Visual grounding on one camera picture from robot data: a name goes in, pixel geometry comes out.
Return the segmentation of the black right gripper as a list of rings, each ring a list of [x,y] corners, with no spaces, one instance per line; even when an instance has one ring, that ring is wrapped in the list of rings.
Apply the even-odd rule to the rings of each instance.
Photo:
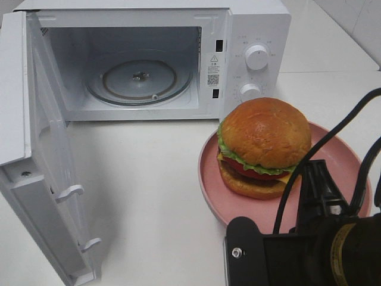
[[[299,233],[265,235],[247,217],[228,224],[227,284],[380,285],[380,217],[325,220],[347,215],[348,208],[326,162],[308,161],[302,171]]]

